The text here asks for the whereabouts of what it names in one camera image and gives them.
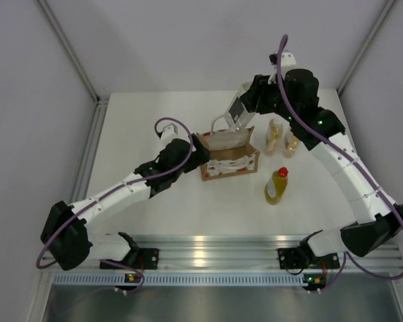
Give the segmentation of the clear bottle grey cap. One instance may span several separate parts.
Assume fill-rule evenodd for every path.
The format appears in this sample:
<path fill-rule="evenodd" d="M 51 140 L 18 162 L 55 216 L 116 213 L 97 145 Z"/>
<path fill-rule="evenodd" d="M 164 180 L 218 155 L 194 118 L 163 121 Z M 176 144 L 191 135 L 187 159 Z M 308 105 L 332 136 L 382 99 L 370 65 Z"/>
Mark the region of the clear bottle grey cap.
<path fill-rule="evenodd" d="M 249 113 L 240 100 L 240 97 L 249 90 L 250 85 L 251 83 L 243 83 L 238 88 L 224 113 L 224 119 L 226 120 L 228 128 L 232 131 L 239 131 L 245 128 L 255 115 L 254 113 Z"/>

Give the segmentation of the amber bottle white cap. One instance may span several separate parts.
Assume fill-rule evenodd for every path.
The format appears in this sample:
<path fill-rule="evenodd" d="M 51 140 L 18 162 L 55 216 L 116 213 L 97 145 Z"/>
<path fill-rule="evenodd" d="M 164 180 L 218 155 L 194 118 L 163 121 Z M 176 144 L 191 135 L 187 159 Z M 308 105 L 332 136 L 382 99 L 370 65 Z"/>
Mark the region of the amber bottle white cap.
<path fill-rule="evenodd" d="M 272 156 L 276 153 L 283 135 L 284 124 L 279 118 L 271 119 L 269 121 L 267 131 L 265 134 L 265 147 L 264 153 L 267 156 Z"/>
<path fill-rule="evenodd" d="M 292 158 L 300 145 L 300 140 L 291 132 L 287 130 L 283 137 L 282 155 L 284 158 Z"/>

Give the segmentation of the burlap watermelon print bag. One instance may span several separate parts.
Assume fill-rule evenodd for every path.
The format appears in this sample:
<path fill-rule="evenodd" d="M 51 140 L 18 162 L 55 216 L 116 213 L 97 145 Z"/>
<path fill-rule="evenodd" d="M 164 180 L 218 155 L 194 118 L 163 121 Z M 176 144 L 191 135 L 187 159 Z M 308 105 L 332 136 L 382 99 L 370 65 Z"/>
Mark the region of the burlap watermelon print bag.
<path fill-rule="evenodd" d="M 214 129 L 217 120 L 212 120 L 211 128 L 196 136 L 203 147 L 208 149 L 209 160 L 199 167 L 203 181 L 231 176 L 252 174 L 258 171 L 260 151 L 251 144 L 254 127 L 238 130 Z"/>

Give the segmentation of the yellow bottle red cap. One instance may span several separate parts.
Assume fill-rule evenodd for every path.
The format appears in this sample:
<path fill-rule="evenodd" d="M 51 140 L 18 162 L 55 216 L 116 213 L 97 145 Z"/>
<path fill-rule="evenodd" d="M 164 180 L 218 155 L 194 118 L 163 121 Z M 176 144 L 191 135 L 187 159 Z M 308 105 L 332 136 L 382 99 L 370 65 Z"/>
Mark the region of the yellow bottle red cap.
<path fill-rule="evenodd" d="M 280 202 L 288 184 L 288 169 L 281 167 L 273 172 L 267 184 L 265 185 L 265 199 L 270 205 L 276 205 Z"/>

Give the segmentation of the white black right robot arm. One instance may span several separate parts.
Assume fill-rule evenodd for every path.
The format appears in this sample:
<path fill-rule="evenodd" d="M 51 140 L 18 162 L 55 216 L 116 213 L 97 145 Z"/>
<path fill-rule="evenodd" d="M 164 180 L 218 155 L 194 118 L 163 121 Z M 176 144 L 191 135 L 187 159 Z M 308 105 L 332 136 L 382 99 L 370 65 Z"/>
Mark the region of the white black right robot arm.
<path fill-rule="evenodd" d="M 403 204 L 397 204 L 370 175 L 336 114 L 319 105 L 317 78 L 298 68 L 288 71 L 280 85 L 268 79 L 261 74 L 254 77 L 240 98 L 244 108 L 288 121 L 292 133 L 329 171 L 355 218 L 343 227 L 306 237 L 300 243 L 300 261 L 315 266 L 337 252 L 364 257 L 395 237 L 403 226 Z"/>

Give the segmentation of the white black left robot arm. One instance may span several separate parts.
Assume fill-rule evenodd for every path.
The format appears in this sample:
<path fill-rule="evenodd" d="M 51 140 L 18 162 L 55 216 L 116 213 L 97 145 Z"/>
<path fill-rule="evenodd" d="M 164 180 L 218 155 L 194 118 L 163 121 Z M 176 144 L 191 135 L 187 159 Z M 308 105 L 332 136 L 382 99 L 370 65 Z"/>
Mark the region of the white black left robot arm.
<path fill-rule="evenodd" d="M 64 271 L 87 260 L 101 261 L 102 269 L 131 268 L 140 248 L 124 232 L 97 234 L 98 227 L 134 203 L 169 189 L 183 174 L 210 159 L 208 149 L 196 135 L 192 141 L 174 139 L 152 161 L 141 164 L 118 184 L 88 199 L 52 206 L 40 239 L 54 263 Z"/>

